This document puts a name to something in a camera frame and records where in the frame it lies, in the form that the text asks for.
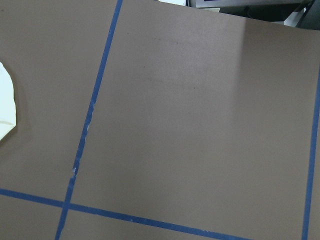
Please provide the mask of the cream long-sleeve cat shirt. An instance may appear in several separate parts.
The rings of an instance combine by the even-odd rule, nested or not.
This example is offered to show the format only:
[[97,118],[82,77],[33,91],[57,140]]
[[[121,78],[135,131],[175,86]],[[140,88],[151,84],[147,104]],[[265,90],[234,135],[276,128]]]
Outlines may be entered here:
[[17,109],[13,80],[3,65],[0,63],[0,142],[17,125]]

